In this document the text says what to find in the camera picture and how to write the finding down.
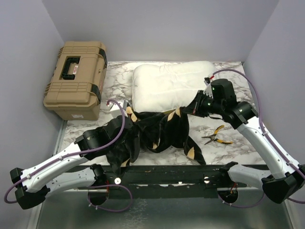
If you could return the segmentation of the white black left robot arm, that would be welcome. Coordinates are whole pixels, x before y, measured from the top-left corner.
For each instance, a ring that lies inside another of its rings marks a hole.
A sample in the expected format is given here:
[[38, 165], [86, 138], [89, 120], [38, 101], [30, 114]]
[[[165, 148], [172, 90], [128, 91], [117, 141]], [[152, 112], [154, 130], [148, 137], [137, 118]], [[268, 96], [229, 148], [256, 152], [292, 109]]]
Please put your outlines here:
[[134, 153], [132, 131], [132, 121], [120, 115], [104, 126], [85, 131], [48, 160], [28, 169], [11, 170], [17, 203], [22, 209], [30, 209], [57, 192], [76, 187], [101, 188], [107, 184], [102, 166], [81, 167], [101, 156], [106, 156], [116, 179], [121, 178]]

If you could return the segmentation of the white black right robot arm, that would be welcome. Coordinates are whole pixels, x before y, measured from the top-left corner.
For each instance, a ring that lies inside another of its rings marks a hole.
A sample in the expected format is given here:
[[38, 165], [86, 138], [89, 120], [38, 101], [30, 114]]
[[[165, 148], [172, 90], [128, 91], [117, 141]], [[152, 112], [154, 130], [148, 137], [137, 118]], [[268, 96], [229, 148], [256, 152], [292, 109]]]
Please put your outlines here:
[[211, 81], [199, 90], [192, 102], [183, 109], [188, 115], [208, 117], [220, 115], [242, 134], [266, 163], [268, 170], [245, 167], [231, 162], [222, 167], [220, 183], [229, 187], [234, 182], [258, 188], [274, 203], [280, 204], [303, 187], [305, 166], [285, 150], [279, 153], [278, 142], [260, 126], [258, 112], [248, 103], [236, 99], [233, 84], [227, 79]]

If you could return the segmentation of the black yellow flower pillowcase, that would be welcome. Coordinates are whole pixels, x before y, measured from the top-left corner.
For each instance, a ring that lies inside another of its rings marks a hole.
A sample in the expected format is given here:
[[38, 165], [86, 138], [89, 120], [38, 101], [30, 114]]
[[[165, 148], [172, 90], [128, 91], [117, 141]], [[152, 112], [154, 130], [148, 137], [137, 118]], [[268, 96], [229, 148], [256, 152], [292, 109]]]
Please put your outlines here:
[[106, 154], [113, 173], [122, 174], [121, 168], [136, 161], [140, 149], [160, 153], [173, 146], [183, 149], [191, 160], [205, 165], [206, 161], [197, 143], [189, 136], [188, 115], [179, 107], [165, 114], [162, 112], [136, 112], [130, 106], [126, 108], [126, 121], [132, 122], [128, 129]]

